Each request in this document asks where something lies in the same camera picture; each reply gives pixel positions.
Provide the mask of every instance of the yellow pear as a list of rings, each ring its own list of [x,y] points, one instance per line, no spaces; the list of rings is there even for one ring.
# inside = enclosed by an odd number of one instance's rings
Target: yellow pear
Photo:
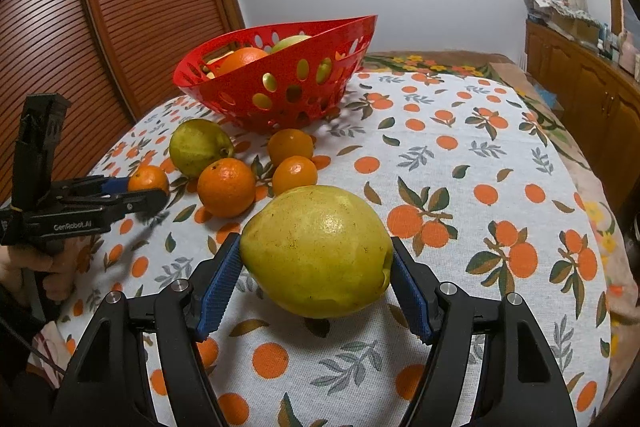
[[[338,187],[292,188],[242,230],[242,262],[282,308],[310,318],[363,309],[386,290],[393,246],[366,201]]]

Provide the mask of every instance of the green pear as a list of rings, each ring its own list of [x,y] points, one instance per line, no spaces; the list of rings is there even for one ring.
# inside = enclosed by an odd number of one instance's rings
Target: green pear
[[[311,38],[309,35],[292,35],[290,37],[287,37],[286,39],[282,39],[276,45],[274,45],[274,47],[271,48],[270,53],[274,54],[275,52],[279,52],[284,48],[288,48],[292,44],[298,44],[298,42],[306,41],[309,38]]]
[[[222,127],[204,118],[181,123],[169,142],[171,161],[189,178],[198,178],[213,162],[233,155],[234,145]]]
[[[366,201],[338,187],[287,190],[242,230],[242,262],[282,308],[321,319],[363,309],[389,285],[393,245]]]

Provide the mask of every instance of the flower-patterned fabric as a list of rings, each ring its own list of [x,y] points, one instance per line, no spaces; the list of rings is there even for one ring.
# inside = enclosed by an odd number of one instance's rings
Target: flower-patterned fabric
[[[356,74],[340,107],[305,129],[316,141],[319,184],[366,198],[439,279],[473,296],[521,293],[556,357],[578,425],[588,425],[607,383],[610,324],[582,200],[511,87],[471,66],[453,73]],[[176,98],[94,169],[124,175],[141,162],[160,165],[172,193],[155,218],[127,217],[110,233],[78,241],[77,289],[58,322],[70,350],[108,291],[146,295],[188,277],[270,201],[268,138],[226,124],[236,156],[257,177],[257,202],[231,220],[202,208],[195,183],[168,159],[168,138],[189,118],[219,117]],[[476,337],[456,425],[470,416],[482,346]],[[145,347],[158,419],[174,425],[153,335]],[[350,317],[310,320],[278,308],[243,270],[220,329],[200,352],[231,425],[371,426],[400,421],[428,347],[406,328],[391,288]]]

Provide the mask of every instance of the hand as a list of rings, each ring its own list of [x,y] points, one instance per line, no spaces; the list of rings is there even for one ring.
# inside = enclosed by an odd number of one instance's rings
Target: hand
[[[29,304],[22,268],[38,272],[51,272],[42,286],[47,298],[63,301],[71,294],[76,273],[76,252],[65,243],[65,249],[55,256],[42,253],[32,245],[0,247],[0,284],[23,306]]]

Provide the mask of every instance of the cable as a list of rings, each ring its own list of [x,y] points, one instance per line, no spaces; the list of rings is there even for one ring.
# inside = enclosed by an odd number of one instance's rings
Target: cable
[[[0,317],[0,325],[4,327],[4,329],[6,329],[7,331],[9,331],[9,333],[11,333],[11,335],[18,341],[20,342],[24,347],[26,347],[27,349],[29,349],[29,351],[31,351],[36,357],[38,357],[40,360],[42,360],[45,363],[48,363],[54,370],[56,370],[57,372],[60,373],[60,375],[62,375],[63,377],[65,376],[65,371],[58,365],[56,364],[53,360],[51,360],[48,357],[45,357],[41,352],[39,352],[35,347],[31,346],[30,343],[28,343],[24,338],[22,338],[22,336],[20,335],[20,333],[18,333],[17,331],[14,330],[14,328],[12,328],[9,323],[4,320],[4,318]]]

